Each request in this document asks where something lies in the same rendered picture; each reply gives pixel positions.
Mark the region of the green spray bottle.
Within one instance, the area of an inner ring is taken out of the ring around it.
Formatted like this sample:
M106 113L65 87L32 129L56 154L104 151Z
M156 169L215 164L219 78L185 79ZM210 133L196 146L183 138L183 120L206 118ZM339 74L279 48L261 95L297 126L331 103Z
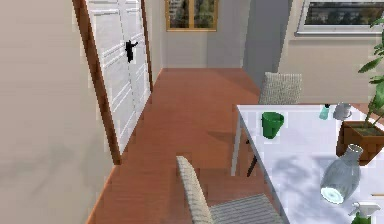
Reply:
M372 224L372 215L381 209L375 202L354 202L354 210L349 213L354 215L351 224Z

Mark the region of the clear glass vase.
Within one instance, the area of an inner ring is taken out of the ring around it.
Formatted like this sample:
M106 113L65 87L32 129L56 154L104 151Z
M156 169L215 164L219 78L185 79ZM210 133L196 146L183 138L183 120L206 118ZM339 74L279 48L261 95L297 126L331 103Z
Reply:
M363 149L349 144L344 154L325 170L320 184L320 194L333 204L344 203L357 189L361 170L359 159Z

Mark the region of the wooden framed window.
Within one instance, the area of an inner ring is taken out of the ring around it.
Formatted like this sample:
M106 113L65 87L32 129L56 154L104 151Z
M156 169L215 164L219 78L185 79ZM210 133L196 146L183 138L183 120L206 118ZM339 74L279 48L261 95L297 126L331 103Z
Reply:
M216 32L219 0L165 0L167 32Z

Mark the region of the green cup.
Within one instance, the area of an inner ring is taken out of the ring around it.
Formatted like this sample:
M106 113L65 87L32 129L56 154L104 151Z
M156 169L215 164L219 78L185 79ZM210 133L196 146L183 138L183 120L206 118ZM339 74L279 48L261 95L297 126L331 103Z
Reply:
M264 112L261 122L263 136L267 139L273 139L284 124L284 116L277 112Z

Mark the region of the grey woven chair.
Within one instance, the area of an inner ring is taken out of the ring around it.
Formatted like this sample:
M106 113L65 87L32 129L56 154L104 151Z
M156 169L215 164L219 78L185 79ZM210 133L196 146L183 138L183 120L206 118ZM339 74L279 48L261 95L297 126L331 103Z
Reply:
M193 224L284 224L265 194L208 206L193 166L183 156L176 162Z
M301 74L266 72L258 103L261 105L298 104L301 90Z

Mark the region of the house plant in brown pot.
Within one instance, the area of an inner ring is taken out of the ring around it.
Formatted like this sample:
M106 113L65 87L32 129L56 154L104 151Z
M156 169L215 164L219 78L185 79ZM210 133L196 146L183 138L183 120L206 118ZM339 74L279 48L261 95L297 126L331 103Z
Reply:
M370 25L371 28L380 26L381 43L374 49L375 59L367 62L359 69L359 73L366 73L375 69L381 62L384 62L384 16L376 19ZM370 78L370 84L375 86L375 95L368 104L368 113L364 121L343 121L339 131L336 155L341 157L350 144L358 145L363 149L359 157L359 165L365 166L377 156L384 147L384 130L376 126L378 121L384 117L384 111L374 121L370 122L371 115L384 106L384 75L377 75Z

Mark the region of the teal small bottle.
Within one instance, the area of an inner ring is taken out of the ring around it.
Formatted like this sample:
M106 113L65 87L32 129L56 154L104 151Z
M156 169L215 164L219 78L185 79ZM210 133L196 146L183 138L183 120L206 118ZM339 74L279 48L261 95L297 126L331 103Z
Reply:
M327 120L328 115L329 115L329 109L330 109L330 105L325 104L324 107L322 108L320 114L319 114L319 118L322 120Z

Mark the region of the white panelled room door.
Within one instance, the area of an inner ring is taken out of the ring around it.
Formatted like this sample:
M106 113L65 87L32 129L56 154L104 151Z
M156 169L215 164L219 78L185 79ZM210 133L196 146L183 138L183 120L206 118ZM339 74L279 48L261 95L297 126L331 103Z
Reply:
M144 0L72 0L115 165L152 92ZM128 62L125 43L138 42Z

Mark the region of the white framed window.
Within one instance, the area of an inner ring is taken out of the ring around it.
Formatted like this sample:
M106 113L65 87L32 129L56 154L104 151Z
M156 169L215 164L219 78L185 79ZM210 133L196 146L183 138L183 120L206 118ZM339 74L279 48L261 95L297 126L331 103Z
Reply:
M304 0L297 35L379 35L384 0Z

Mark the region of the white table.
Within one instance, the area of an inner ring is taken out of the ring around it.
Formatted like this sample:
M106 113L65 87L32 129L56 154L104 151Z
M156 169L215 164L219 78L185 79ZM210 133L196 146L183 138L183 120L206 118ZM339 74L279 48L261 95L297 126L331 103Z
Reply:
M372 224L384 224L384 151L361 168L356 191L344 203L332 204L321 196L320 182L336 159L339 120L320 119L319 105L238 105L236 109L232 163L237 163L239 135L245 132L284 224L351 224L354 202L379 204ZM284 116L273 139L262 134L264 112Z

